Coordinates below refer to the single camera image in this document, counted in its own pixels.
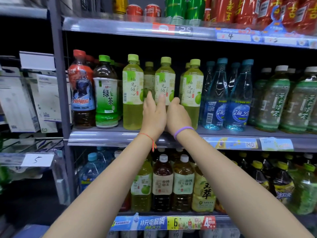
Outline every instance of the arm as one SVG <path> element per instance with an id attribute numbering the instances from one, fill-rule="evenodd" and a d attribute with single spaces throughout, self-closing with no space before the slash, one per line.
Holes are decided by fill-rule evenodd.
<path id="1" fill-rule="evenodd" d="M 157 140 L 166 124 L 165 98 L 157 106 L 151 92 L 143 104 L 140 133 Z M 152 140 L 138 135 L 98 177 L 61 214 L 44 238 L 106 237 L 117 213 L 130 191 L 152 148 Z"/>
<path id="2" fill-rule="evenodd" d="M 179 99 L 174 98 L 167 111 L 168 130 L 174 134 L 184 126 L 191 126 L 191 120 Z M 195 160 L 244 236 L 313 237 L 269 191 L 195 131 L 186 129 L 177 135 L 177 140 Z"/>

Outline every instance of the blue bottle cap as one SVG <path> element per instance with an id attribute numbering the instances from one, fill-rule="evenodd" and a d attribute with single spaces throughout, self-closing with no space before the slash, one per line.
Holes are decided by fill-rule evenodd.
<path id="1" fill-rule="evenodd" d="M 215 62 L 214 61 L 208 61 L 206 63 L 207 66 L 214 66 L 215 65 Z"/>
<path id="2" fill-rule="evenodd" d="M 218 58 L 217 63 L 228 63 L 228 58 Z"/>
<path id="3" fill-rule="evenodd" d="M 239 62 L 234 62 L 233 64 L 231 64 L 232 68 L 239 68 L 240 67 L 240 63 Z"/>
<path id="4" fill-rule="evenodd" d="M 97 153 L 90 153 L 88 155 L 88 161 L 95 161 L 97 160 Z"/>
<path id="5" fill-rule="evenodd" d="M 246 59 L 243 60 L 242 65 L 253 65 L 254 60 L 253 59 Z"/>

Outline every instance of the hand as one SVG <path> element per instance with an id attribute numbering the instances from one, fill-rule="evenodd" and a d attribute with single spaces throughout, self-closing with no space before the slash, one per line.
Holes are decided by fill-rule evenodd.
<path id="1" fill-rule="evenodd" d="M 143 102 L 143 121 L 140 133 L 149 135 L 154 141 L 163 133 L 166 126 L 165 97 L 160 94 L 157 105 L 151 91 Z"/>
<path id="2" fill-rule="evenodd" d="M 167 129 L 171 135 L 174 135 L 177 130 L 185 126 L 192 126 L 191 118 L 189 117 L 184 106 L 179 104 L 180 99 L 174 98 L 167 109 Z"/>

